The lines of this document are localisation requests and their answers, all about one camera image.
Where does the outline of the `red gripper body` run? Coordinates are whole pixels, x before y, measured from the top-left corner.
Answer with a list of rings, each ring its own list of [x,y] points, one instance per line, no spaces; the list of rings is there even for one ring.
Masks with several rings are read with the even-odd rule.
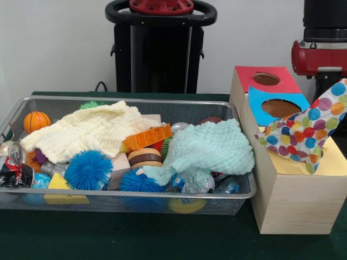
[[[292,67],[301,76],[337,73],[346,76],[346,48],[322,48],[321,43],[294,41],[291,50]]]

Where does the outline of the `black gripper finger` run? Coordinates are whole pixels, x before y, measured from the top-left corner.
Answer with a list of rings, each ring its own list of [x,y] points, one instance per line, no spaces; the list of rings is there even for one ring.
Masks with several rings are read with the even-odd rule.
[[[316,79],[316,99],[324,94],[330,87],[339,81],[339,78]]]

